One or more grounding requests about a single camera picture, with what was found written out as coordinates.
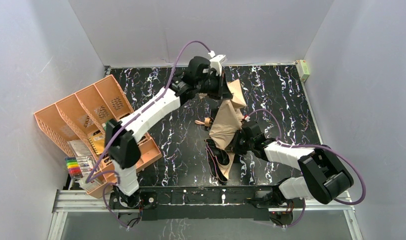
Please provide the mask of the aluminium frame rail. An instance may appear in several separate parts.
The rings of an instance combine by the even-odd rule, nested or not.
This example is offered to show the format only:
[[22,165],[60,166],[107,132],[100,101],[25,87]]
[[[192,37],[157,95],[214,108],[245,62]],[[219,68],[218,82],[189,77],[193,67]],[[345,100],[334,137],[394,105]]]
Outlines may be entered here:
[[[305,211],[343,211],[347,221],[348,229],[353,240],[362,240],[362,232],[359,228],[355,215],[355,208],[352,205],[341,204],[332,201],[329,204],[322,204],[314,199],[305,201]],[[52,218],[48,232],[48,240],[60,240],[67,219],[71,212],[105,212],[106,206],[103,199],[89,196],[84,190],[58,190],[52,209]]]

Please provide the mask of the small white red box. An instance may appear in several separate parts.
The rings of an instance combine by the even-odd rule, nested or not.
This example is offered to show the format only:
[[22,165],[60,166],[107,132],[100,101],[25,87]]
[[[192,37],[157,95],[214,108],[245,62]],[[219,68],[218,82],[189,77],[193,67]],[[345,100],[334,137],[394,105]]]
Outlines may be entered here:
[[99,180],[98,178],[87,182],[87,177],[88,177],[88,175],[85,175],[78,180],[79,186],[83,190],[85,190],[87,193],[90,193],[90,192],[96,190],[97,188],[99,188],[102,185],[102,181]]

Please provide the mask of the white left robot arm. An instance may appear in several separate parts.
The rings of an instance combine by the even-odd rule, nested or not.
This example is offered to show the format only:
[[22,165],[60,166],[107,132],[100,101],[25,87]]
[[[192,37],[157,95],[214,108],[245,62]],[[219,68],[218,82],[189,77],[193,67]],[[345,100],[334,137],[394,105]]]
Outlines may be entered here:
[[142,156],[139,142],[157,122],[197,94],[206,94],[214,100],[232,98],[222,67],[226,59],[224,54],[211,59],[193,57],[184,71],[175,73],[142,107],[119,121],[111,119],[106,123],[105,148],[114,165],[116,189],[126,201],[135,197],[139,189],[136,168]]

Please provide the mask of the white green box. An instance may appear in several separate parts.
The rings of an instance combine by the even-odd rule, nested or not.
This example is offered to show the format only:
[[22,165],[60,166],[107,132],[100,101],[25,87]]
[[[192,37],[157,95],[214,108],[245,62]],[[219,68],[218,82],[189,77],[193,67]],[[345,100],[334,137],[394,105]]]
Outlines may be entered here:
[[296,64],[296,68],[297,68],[297,72],[298,72],[300,81],[302,81],[302,82],[307,81],[311,74],[309,66],[308,66],[308,62],[304,59],[301,59],[301,60],[297,60],[295,62],[295,64]]

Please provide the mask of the yellow spiral notebook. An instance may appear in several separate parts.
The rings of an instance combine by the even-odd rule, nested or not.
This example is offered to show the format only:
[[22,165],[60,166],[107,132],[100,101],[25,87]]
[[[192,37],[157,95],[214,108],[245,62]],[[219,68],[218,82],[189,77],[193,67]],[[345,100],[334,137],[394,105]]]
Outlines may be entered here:
[[102,132],[96,133],[88,138],[88,142],[97,155],[101,155],[105,149],[105,135]]

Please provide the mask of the beige and black folding umbrella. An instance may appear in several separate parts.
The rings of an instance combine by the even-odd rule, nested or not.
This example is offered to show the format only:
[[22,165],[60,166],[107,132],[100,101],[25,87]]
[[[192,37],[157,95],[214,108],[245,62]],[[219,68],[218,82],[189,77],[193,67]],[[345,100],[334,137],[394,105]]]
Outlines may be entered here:
[[247,106],[239,79],[227,83],[232,93],[231,99],[225,99],[217,109],[215,117],[204,121],[195,120],[197,125],[209,128],[209,138],[205,140],[205,150],[210,174],[221,183],[229,180],[229,174],[236,156],[230,144],[234,135],[242,129],[244,115],[241,111]]

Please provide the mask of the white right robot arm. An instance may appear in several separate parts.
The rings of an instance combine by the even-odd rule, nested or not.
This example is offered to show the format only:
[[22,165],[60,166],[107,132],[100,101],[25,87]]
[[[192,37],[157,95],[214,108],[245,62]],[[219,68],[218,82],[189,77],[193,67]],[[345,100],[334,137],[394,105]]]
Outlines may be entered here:
[[326,205],[354,184],[352,175],[329,147],[289,146],[267,138],[255,121],[245,122],[235,132],[227,149],[239,155],[251,151],[264,161],[299,170],[300,177],[287,178],[274,186],[273,195],[281,202],[301,198],[315,199]]

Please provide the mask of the orange plastic desk organizer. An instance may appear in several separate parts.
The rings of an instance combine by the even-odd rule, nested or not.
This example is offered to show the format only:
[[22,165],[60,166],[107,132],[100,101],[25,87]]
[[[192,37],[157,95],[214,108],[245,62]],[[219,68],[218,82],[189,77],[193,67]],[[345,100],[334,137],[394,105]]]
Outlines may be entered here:
[[[34,117],[39,128],[67,157],[93,156],[99,160],[91,144],[90,136],[105,135],[106,122],[120,120],[133,113],[133,108],[118,82],[109,75],[37,112]],[[161,158],[162,154],[154,139],[145,133],[138,143],[141,158],[136,164],[136,174]],[[92,192],[94,198],[101,198],[105,187],[112,190],[117,183],[114,164],[105,156],[99,165],[88,174],[87,182],[99,179],[102,185]]]

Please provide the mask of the coloured marker set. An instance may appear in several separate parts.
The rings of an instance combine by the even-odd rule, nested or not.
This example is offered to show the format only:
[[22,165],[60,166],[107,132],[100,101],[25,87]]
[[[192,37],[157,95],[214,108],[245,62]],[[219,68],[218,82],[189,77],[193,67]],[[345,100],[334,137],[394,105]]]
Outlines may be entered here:
[[96,160],[93,156],[66,157],[66,167],[71,179],[80,179],[88,175],[95,167]]

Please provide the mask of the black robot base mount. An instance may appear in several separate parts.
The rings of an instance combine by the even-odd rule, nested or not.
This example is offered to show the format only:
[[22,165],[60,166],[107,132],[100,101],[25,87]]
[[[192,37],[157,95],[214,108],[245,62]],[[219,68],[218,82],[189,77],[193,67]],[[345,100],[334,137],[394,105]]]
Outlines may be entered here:
[[167,219],[252,219],[288,225],[295,209],[276,186],[142,186],[131,196],[115,188],[109,207],[119,213],[137,210],[144,221]]

